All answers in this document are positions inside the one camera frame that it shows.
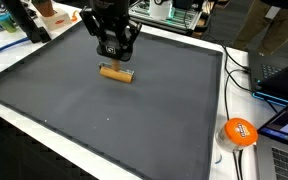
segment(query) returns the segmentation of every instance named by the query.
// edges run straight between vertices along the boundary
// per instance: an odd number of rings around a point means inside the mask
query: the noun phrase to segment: cable
[[[240,174],[239,166],[238,166],[237,159],[236,159],[236,153],[237,153],[237,152],[233,152],[233,153],[232,153],[232,154],[233,154],[233,158],[234,158],[235,171],[236,171],[237,179],[238,179],[238,180],[241,180],[241,174]]]
[[[225,58],[225,65],[224,65],[224,69],[225,69],[225,71],[226,71],[226,73],[228,73],[228,76],[232,79],[232,81],[234,82],[234,84],[237,86],[237,87],[239,87],[240,89],[243,89],[244,91],[248,91],[248,92],[252,92],[250,89],[247,89],[247,88],[244,88],[244,87],[242,87],[241,85],[239,85],[237,82],[236,82],[236,80],[233,78],[233,76],[231,75],[231,73],[228,71],[228,69],[227,69],[227,59],[228,59],[228,56],[227,56],[227,54],[226,54],[226,58]],[[247,70],[239,70],[239,71],[241,71],[241,72],[243,72],[243,73],[249,73]]]
[[[240,168],[240,176],[241,180],[243,180],[243,173],[242,173],[242,155],[243,155],[243,149],[240,150],[239,156],[238,156],[238,166]]]
[[[268,105],[271,106],[271,108],[273,109],[273,111],[274,111],[275,113],[278,113],[277,110],[275,109],[275,107],[274,107],[270,102],[268,102],[267,100],[265,100],[265,101],[267,102]]]
[[[0,13],[5,13],[6,12],[6,8],[4,7],[4,5],[0,4]]]
[[[226,111],[227,120],[230,119],[230,115],[229,115],[229,113],[228,113],[228,106],[227,106],[227,84],[228,84],[229,79],[231,78],[231,79],[236,83],[236,85],[238,85],[241,89],[243,89],[243,90],[245,89],[245,90],[247,90],[247,91],[250,91],[250,90],[248,90],[248,89],[246,89],[246,88],[241,87],[239,84],[237,84],[237,82],[235,81],[235,79],[234,79],[234,78],[232,77],[232,75],[231,75],[233,72],[245,72],[245,70],[235,69],[235,70],[229,72],[229,73],[228,73],[228,76],[227,76],[227,78],[226,78],[225,86],[224,86],[224,103],[225,103],[225,111]]]
[[[250,70],[249,67],[242,66],[241,64],[239,64],[238,62],[236,62],[236,61],[234,60],[234,58],[228,53],[227,47],[224,46],[223,44],[221,44],[217,39],[215,39],[215,38],[214,38],[213,36],[211,36],[211,35],[206,35],[206,36],[212,38],[213,40],[215,40],[216,43],[218,43],[219,45],[221,45],[221,46],[223,47],[225,53],[231,58],[231,60],[232,60],[236,65],[238,65],[239,67],[241,67],[241,68],[243,68],[243,69],[245,69],[245,70],[247,70],[247,71]]]

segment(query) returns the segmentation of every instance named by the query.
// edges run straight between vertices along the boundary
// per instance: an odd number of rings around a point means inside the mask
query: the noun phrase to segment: wooden cylinder
[[[120,61],[112,59],[112,69],[114,71],[119,71],[120,70]]]
[[[115,71],[113,69],[107,68],[107,67],[101,67],[100,74],[102,76],[105,76],[107,78],[115,79],[118,81],[122,81],[125,83],[131,83],[132,82],[132,75],[122,72],[122,71]]]

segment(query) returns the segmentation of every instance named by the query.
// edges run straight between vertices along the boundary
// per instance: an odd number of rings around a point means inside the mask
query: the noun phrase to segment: computer equipment
[[[256,147],[260,179],[288,180],[288,106],[258,133]]]
[[[253,97],[288,105],[288,59],[250,52],[249,67]]]

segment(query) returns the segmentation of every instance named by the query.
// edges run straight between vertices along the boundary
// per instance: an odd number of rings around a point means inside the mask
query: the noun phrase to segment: white surface
[[[69,12],[69,15],[72,14],[75,8],[58,5],[58,7],[63,8],[65,11]],[[52,38],[58,36],[68,27],[64,27],[52,33]],[[172,37],[172,39],[192,44],[195,46],[201,46],[208,49],[213,49],[216,51],[223,52],[223,49],[219,45],[213,43],[193,39],[190,37],[177,35],[175,33],[166,32],[164,30],[159,30],[151,28],[148,26],[143,26],[143,32],[155,34],[165,38]],[[24,37],[24,34],[17,32],[10,36],[7,33],[0,33],[0,46],[5,45],[8,42],[20,39]],[[44,44],[29,44],[25,46],[20,46],[7,50],[0,54],[0,71],[11,66],[15,62],[19,61],[23,57],[27,56],[31,52],[37,50]],[[230,55],[239,63],[247,65],[247,54],[241,51],[229,49]],[[237,66],[234,65],[231,61],[228,63],[229,69],[236,69]],[[242,74],[233,74],[238,83],[243,87],[249,87],[247,75]],[[226,79],[226,73],[224,70],[221,74],[221,85],[220,85],[220,95],[219,95],[219,104],[218,104],[218,114],[217,114],[217,123],[216,130],[220,129],[226,122],[225,108],[224,108],[224,82]],[[243,92],[238,89],[232,81],[228,85],[227,91],[228,97],[228,108],[231,117],[241,117],[250,121],[255,127],[260,127],[265,123],[270,117],[273,116],[273,111],[270,107],[259,100],[255,100],[251,97],[248,92]],[[69,161],[75,163],[86,172],[89,172],[98,179],[137,179],[136,176],[130,174],[129,172],[123,170],[122,168],[106,161],[105,159],[95,155],[94,153],[86,150],[85,148],[71,142],[68,139],[63,138],[62,136],[44,128],[40,124],[37,124],[33,120],[30,120],[2,105],[0,105],[0,116],[13,124],[17,128],[21,129],[23,132],[32,136],[36,140],[40,141],[44,145],[48,146],[52,150],[56,151],[58,154],[67,158]],[[213,152],[212,152],[212,165],[210,172],[211,180],[233,180],[236,178],[235,165],[233,161],[233,156],[231,153],[222,151],[216,144],[216,141],[213,142]],[[222,155],[222,161],[219,164],[215,162]],[[256,174],[256,156],[254,147],[248,147],[243,153],[243,175],[244,180],[256,180],[257,177],[252,175]]]

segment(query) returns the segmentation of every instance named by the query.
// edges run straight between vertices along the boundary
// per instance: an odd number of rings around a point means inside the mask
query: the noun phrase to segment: gray mat
[[[0,102],[137,175],[208,178],[221,54],[141,33],[125,84],[99,75],[84,25],[54,42],[0,75]]]

